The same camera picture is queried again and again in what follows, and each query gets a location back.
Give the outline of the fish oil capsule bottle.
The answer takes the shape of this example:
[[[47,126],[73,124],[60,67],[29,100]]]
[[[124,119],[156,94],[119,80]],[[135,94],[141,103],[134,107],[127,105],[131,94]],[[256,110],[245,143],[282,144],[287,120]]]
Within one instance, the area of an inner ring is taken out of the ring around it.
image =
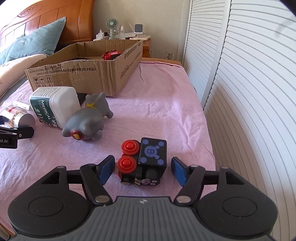
[[[12,128],[36,127],[35,118],[24,109],[10,105],[1,114],[7,119],[4,123]]]

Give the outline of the clear pen refill box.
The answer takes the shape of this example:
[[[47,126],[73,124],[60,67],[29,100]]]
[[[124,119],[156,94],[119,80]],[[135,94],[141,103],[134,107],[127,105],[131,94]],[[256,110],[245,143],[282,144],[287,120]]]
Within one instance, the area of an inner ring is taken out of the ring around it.
[[[24,109],[24,110],[33,110],[32,107],[30,106],[30,104],[16,101],[16,100],[12,102],[12,106],[20,108],[20,109]]]

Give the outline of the wall power outlet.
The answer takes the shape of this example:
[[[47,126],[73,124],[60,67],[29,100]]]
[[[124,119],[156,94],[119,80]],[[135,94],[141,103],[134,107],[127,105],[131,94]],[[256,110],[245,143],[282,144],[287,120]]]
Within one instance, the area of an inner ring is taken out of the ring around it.
[[[166,52],[165,59],[166,60],[173,60],[174,59],[174,52]]]

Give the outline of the brown cardboard box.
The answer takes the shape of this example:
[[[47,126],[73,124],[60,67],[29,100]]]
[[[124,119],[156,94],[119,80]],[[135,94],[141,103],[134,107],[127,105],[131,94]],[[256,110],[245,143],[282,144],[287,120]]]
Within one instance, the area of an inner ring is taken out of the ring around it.
[[[122,54],[103,60],[106,51]],[[37,61],[25,70],[32,90],[39,87],[69,86],[78,93],[115,97],[124,88],[142,59],[140,46],[130,40],[99,40],[71,44],[53,55]]]

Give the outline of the blue pillow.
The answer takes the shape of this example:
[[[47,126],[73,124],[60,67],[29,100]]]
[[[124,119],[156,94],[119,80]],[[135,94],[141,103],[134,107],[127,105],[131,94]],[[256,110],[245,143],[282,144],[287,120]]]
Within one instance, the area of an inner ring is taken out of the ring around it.
[[[8,61],[34,54],[52,55],[65,25],[66,17],[64,16],[48,25],[38,28],[27,36],[19,37],[1,52],[1,65]]]

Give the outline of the black toy train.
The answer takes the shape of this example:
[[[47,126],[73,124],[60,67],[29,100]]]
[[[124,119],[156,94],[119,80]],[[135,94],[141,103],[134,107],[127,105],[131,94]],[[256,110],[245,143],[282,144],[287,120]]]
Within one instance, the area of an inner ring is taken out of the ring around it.
[[[118,176],[123,185],[157,186],[167,168],[167,141],[143,137],[121,144],[117,161]]]

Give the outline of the white power strip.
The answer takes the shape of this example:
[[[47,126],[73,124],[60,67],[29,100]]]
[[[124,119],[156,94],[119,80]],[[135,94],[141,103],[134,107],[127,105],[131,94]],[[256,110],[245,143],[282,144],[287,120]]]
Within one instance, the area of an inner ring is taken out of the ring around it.
[[[96,35],[94,41],[99,41],[99,40],[107,40],[109,38],[109,35],[107,32],[103,32],[102,29],[100,29],[99,33]]]

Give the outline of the grey elephant toy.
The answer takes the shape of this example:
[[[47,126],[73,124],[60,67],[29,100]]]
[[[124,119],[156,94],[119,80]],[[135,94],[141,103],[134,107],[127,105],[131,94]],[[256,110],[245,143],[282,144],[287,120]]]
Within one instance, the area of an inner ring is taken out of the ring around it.
[[[103,119],[113,117],[106,100],[106,94],[88,94],[85,97],[85,107],[76,111],[67,121],[62,130],[62,136],[75,140],[100,140],[104,128]]]

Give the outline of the white smart display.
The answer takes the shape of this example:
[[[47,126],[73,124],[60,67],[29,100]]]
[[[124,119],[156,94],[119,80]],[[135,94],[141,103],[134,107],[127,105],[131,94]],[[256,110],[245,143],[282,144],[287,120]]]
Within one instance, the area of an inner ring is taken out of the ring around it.
[[[143,33],[143,24],[135,24],[134,33],[139,36]]]

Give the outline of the white router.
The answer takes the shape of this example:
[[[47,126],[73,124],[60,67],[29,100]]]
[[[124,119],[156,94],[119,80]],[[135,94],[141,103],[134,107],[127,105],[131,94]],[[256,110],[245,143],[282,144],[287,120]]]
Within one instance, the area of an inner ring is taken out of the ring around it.
[[[130,32],[130,33],[126,33],[125,32],[125,39],[130,39],[135,37],[135,33],[134,32]],[[115,35],[115,39],[119,39],[119,32]]]

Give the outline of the wooden nightstand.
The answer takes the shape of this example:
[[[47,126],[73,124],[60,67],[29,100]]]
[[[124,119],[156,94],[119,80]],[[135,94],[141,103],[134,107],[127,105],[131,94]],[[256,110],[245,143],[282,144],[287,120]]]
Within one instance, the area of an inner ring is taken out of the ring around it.
[[[150,46],[151,46],[151,39],[150,38],[129,38],[130,41],[137,42],[137,45],[140,46],[140,41],[142,41],[142,57],[150,58]]]

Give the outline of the small spray bottle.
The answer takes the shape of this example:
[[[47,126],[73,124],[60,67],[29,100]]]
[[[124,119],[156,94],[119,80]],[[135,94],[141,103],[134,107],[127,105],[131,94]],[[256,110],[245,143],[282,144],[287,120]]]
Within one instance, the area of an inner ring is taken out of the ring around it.
[[[119,31],[119,39],[121,40],[125,40],[125,30],[124,30],[124,26],[120,27],[120,31]]]

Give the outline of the red toy fire truck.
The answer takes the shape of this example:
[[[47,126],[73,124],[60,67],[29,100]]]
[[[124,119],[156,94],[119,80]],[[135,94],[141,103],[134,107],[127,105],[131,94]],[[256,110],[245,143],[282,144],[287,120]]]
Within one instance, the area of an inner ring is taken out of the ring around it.
[[[103,53],[102,59],[103,60],[114,60],[115,58],[117,58],[121,54],[122,54],[122,52],[117,51],[117,50],[106,51]]]

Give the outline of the white louvered closet door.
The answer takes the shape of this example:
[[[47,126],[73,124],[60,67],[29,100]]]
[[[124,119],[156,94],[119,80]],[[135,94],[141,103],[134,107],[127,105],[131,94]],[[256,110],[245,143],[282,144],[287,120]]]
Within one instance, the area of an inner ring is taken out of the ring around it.
[[[277,205],[273,236],[295,236],[295,13],[283,1],[191,1],[183,66],[217,166]]]

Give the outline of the white medical bottle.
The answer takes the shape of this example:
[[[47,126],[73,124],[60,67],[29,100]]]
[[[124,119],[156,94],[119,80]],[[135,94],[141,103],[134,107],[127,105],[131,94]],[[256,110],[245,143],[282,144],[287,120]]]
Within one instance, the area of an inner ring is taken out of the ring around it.
[[[70,117],[80,109],[73,87],[39,87],[29,97],[29,103],[41,123],[63,129]]]

